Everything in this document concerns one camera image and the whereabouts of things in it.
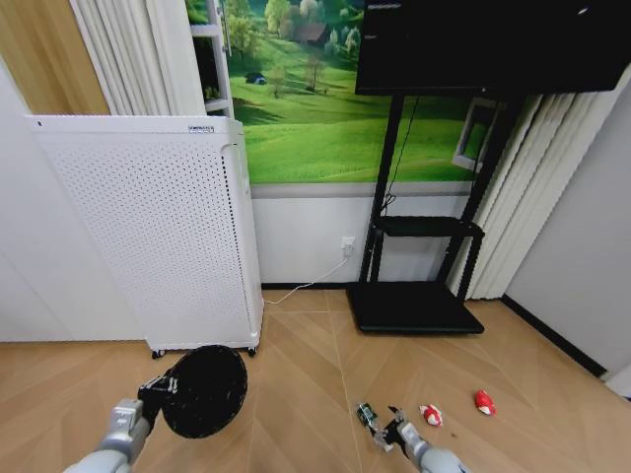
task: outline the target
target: small toy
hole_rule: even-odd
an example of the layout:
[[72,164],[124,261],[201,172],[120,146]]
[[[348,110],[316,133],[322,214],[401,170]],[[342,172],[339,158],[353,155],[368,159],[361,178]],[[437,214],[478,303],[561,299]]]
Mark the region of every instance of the small toy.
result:
[[421,415],[430,426],[440,427],[443,424],[443,414],[434,404],[420,406],[419,409],[421,410]]
[[475,393],[475,407],[477,407],[481,413],[486,414],[487,416],[494,416],[497,412],[493,399],[491,399],[489,393],[486,392],[484,389],[479,389]]

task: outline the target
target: black round object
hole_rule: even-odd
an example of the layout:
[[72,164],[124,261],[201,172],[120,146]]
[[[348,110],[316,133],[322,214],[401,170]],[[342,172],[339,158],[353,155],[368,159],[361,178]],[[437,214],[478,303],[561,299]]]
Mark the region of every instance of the black round object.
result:
[[247,392],[247,371],[239,353],[221,345],[195,349],[167,373],[176,389],[162,407],[165,420],[189,439],[208,437],[239,413]]

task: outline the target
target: perforated panel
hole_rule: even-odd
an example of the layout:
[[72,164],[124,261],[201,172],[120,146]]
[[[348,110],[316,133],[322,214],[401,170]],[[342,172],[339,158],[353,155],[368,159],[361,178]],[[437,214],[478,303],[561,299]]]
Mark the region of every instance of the perforated panel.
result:
[[40,138],[152,348],[252,344],[227,139]]

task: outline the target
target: power outlet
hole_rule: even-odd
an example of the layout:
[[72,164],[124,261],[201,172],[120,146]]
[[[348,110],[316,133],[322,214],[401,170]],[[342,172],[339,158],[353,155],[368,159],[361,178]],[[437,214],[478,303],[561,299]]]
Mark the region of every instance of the power outlet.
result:
[[348,258],[351,254],[353,254],[354,249],[355,249],[355,237],[343,236],[342,237],[342,252],[344,253],[344,257]]

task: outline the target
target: white wall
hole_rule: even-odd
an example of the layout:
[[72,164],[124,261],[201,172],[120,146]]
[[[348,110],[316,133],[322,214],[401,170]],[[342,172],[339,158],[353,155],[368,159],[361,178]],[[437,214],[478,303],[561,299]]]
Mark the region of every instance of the white wall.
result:
[[[22,117],[15,85],[0,64],[0,340],[144,338],[91,237]],[[458,215],[464,196],[400,197],[391,215]],[[325,282],[355,281],[370,197],[254,200],[261,279],[309,282],[342,260]],[[382,280],[433,278],[438,238],[387,238]]]
[[631,88],[507,294],[610,371],[631,364]]
[[[369,197],[254,199],[261,280],[310,282],[342,260],[342,237],[355,237],[349,261],[323,281],[356,281],[372,202]],[[459,215],[465,202],[465,196],[399,197],[389,214]],[[445,243],[445,238],[386,236],[380,280],[433,278]]]

